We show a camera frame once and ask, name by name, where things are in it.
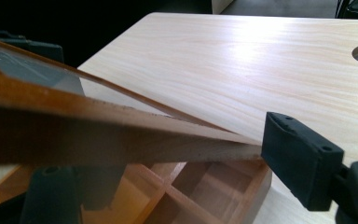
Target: dark background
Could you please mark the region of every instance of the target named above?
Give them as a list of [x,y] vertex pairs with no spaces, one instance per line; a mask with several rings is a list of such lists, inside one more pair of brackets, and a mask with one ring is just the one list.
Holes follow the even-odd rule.
[[212,14],[211,0],[0,0],[0,31],[62,47],[78,67],[151,12]]

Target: wood grain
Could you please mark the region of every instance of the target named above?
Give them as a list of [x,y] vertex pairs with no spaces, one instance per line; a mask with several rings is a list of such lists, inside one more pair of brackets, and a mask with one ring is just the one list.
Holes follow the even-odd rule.
[[65,65],[63,63],[58,63],[51,59],[42,57],[40,55],[34,54],[30,51],[19,49],[14,46],[10,46],[5,44],[4,42],[0,42],[0,52],[4,52],[9,58],[10,55],[14,54],[24,60],[27,63],[35,63],[35,64],[44,64],[47,67],[55,67],[59,70],[66,71],[68,76],[77,76],[81,77],[84,83],[93,89],[93,92],[98,92],[98,96],[95,96],[95,93],[91,93],[88,95],[90,98],[102,99],[104,98],[106,102],[136,107],[139,110],[143,110],[146,112],[154,113],[154,114],[163,114],[168,115],[177,119],[185,120],[192,123],[197,123],[199,125],[208,126],[215,129],[221,129],[212,123],[208,123],[202,119],[197,119],[193,116],[190,116],[186,113],[183,113],[180,110],[171,108],[169,106],[158,103],[154,100],[151,100],[142,94],[135,93],[134,91],[122,88],[117,84],[108,81],[107,79],[103,79],[100,77],[96,77],[92,74],[86,73],[84,71],[80,71],[74,67]]
[[[267,111],[292,116],[342,147],[350,165],[356,47],[358,20],[154,13],[79,68],[258,143]],[[255,223],[335,223],[335,209],[308,212],[274,176]]]
[[254,159],[260,146],[197,124],[0,76],[0,163]]

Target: light wood tabletop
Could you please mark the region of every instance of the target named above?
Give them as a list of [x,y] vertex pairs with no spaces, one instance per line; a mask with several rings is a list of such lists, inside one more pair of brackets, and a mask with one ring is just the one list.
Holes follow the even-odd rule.
[[[355,20],[153,13],[79,69],[259,144],[267,111],[289,115],[342,147],[350,165],[358,161],[357,47]],[[90,97],[160,113],[82,85]],[[336,210],[308,212],[274,176],[255,223],[335,223]]]

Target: wooden edge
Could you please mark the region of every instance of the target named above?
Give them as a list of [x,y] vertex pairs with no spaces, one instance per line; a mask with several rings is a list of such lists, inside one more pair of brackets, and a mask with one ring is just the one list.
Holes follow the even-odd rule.
[[225,164],[228,167],[231,167],[232,169],[244,175],[253,178],[256,174],[258,174],[260,166],[264,164],[264,161],[263,160],[247,161],[246,164],[243,164],[242,161],[223,161],[223,164]]
[[0,179],[0,203],[25,192],[34,169],[33,166],[18,165],[2,177]]
[[[142,210],[141,214],[139,214],[139,216],[135,219],[133,224],[141,224],[147,220],[147,218],[150,216],[150,214],[156,208],[158,203],[161,201],[164,194],[168,191],[168,188],[171,187],[171,183],[173,182],[173,180],[179,175],[179,173],[183,170],[185,165],[186,165],[185,162],[176,163],[176,166],[171,171],[171,174],[167,178],[161,179],[162,183],[161,183],[161,186],[159,187],[158,191],[150,199],[150,201],[146,205],[145,209]],[[155,175],[153,171],[146,168],[144,165],[139,165],[139,166],[142,166],[145,169],[147,169],[148,173],[151,172],[151,173],[153,173],[153,175]]]
[[170,116],[172,116],[174,118],[178,118],[178,119],[181,119],[181,120],[185,120],[187,122],[196,123],[196,124],[199,124],[199,125],[202,125],[202,126],[218,129],[218,130],[221,130],[221,131],[230,132],[230,131],[228,131],[228,130],[226,130],[224,128],[221,128],[219,126],[216,126],[216,125],[214,125],[214,124],[212,124],[212,123],[210,123],[208,121],[198,119],[198,118],[196,118],[194,116],[191,116],[189,114],[186,114],[186,113],[184,113],[184,112],[182,112],[180,110],[177,110],[175,108],[169,107],[169,106],[164,105],[164,104],[161,104],[161,103],[159,103],[157,101],[154,101],[154,100],[152,100],[150,98],[147,98],[147,97],[145,97],[145,96],[143,96],[141,94],[138,94],[138,93],[136,93],[134,91],[131,91],[131,90],[125,89],[125,88],[123,88],[121,86],[118,86],[117,84],[115,84],[115,83],[113,83],[111,81],[108,81],[108,80],[103,79],[101,77],[96,77],[96,76],[94,76],[92,74],[89,74],[89,73],[83,72],[81,70],[78,70],[78,69],[76,69],[76,68],[74,68],[72,66],[56,62],[56,61],[51,60],[49,58],[37,55],[35,53],[32,53],[32,52],[24,50],[24,49],[20,49],[20,48],[11,46],[11,45],[6,44],[6,43],[1,42],[1,41],[0,41],[0,49],[9,50],[9,51],[12,51],[13,53],[20,54],[20,55],[28,57],[30,59],[46,63],[46,64],[48,64],[50,66],[56,66],[56,67],[60,67],[62,69],[71,71],[72,73],[74,73],[78,77],[85,78],[85,79],[87,79],[89,81],[98,83],[98,84],[103,85],[103,86],[105,86],[105,87],[107,87],[109,89],[112,89],[114,91],[120,92],[120,93],[122,93],[122,94],[124,94],[126,96],[129,96],[132,99],[140,101],[140,102],[142,102],[142,103],[144,103],[146,105],[150,105],[150,106],[156,108],[157,110],[159,110],[161,112],[164,112],[165,114],[168,114],[168,115],[170,115]]
[[206,211],[204,208],[199,206],[193,200],[189,199],[185,194],[183,194],[180,190],[169,187],[167,189],[167,194],[179,205],[184,211],[189,214],[199,218],[205,223],[216,223],[216,224],[224,224],[217,217],[213,216],[211,213]]
[[0,163],[259,158],[261,147],[249,141],[235,133],[0,76]]
[[156,175],[154,172],[152,172],[142,164],[134,163],[127,165],[127,172],[137,174],[156,189],[160,189],[164,184],[164,180],[160,176]]
[[232,219],[229,221],[230,224],[253,223],[261,204],[267,196],[271,180],[272,171],[264,163],[260,166],[245,194],[242,195],[241,205],[236,208]]

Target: wooden box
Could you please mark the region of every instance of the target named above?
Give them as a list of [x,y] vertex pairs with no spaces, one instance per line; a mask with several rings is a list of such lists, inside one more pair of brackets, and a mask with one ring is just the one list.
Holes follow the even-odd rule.
[[[33,167],[0,181],[0,203],[26,191]],[[85,224],[252,223],[270,186],[263,161],[129,164],[110,207]]]

